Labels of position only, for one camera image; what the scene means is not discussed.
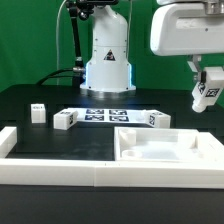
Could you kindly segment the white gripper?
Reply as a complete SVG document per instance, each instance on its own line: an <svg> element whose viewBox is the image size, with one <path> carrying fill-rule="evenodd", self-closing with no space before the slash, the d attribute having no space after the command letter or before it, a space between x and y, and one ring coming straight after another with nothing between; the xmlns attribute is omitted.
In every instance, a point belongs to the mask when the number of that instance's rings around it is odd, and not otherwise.
<svg viewBox="0 0 224 224"><path fill-rule="evenodd" d="M194 80L201 79L201 56L224 52L224 2L159 2L151 25L150 48L159 56L190 55Z"/></svg>

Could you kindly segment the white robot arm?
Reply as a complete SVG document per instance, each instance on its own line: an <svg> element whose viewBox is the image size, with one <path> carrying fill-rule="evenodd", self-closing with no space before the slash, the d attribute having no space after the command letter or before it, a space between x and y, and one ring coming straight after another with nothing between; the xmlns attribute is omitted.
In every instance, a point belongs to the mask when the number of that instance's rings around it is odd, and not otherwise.
<svg viewBox="0 0 224 224"><path fill-rule="evenodd" d="M105 97L136 90L128 62L128 23L112 6L119 0L79 0L80 15L92 15L92 57L83 92ZM150 49L158 56L223 53L224 0L156 0Z"/></svg>

